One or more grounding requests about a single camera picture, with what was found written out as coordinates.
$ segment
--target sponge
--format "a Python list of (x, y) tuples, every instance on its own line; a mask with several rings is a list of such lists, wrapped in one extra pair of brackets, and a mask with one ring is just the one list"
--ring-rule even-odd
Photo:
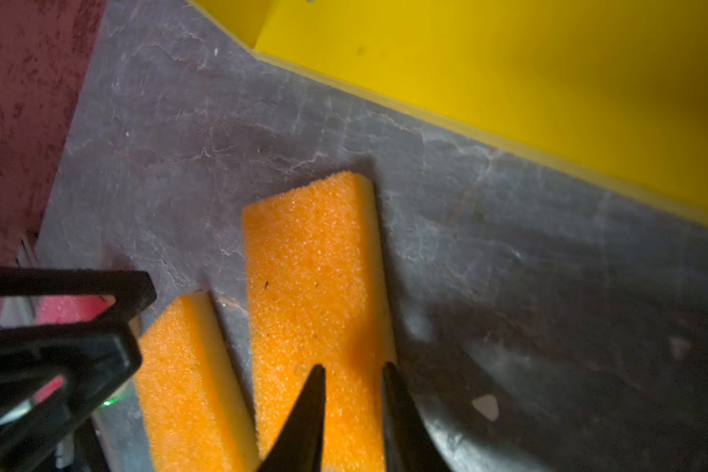
[(207, 292), (178, 297), (140, 340), (136, 392), (157, 472), (254, 472), (254, 429)]
[(372, 183), (342, 172), (249, 205), (242, 219), (260, 455), (320, 363), (323, 467), (384, 470), (380, 370), (396, 353)]

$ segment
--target gray marble surface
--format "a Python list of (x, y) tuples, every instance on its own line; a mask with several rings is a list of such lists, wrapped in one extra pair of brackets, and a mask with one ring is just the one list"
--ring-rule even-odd
[[(210, 289), (251, 398), (240, 211), (373, 179), (399, 362), (456, 470), (708, 470), (708, 230), (258, 63), (179, 0), (111, 0), (38, 241)], [(495, 421), (472, 406), (493, 395)], [(133, 394), (102, 411), (151, 470)]]

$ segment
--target yellow wall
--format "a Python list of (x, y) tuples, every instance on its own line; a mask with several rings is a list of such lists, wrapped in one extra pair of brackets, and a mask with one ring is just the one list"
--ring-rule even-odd
[(708, 224), (708, 0), (274, 0), (254, 50)]

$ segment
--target orange abrasive surface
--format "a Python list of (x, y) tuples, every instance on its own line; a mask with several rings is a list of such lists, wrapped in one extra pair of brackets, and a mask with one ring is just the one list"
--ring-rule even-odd
[(384, 470), (380, 370), (396, 361), (372, 183), (342, 172), (243, 213), (254, 406), (265, 457), (326, 368), (325, 470)]
[(254, 429), (207, 292), (178, 297), (140, 340), (134, 376), (158, 472), (254, 472)]

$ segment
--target yellow sponge side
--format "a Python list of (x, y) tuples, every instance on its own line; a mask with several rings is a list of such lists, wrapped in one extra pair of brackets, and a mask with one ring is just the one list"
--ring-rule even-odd
[(243, 225), (260, 454), (321, 363), (323, 467), (384, 470), (380, 370), (396, 353), (372, 183), (333, 175), (247, 206)]
[(207, 292), (178, 297), (140, 340), (134, 376), (158, 472), (254, 472), (254, 429)]

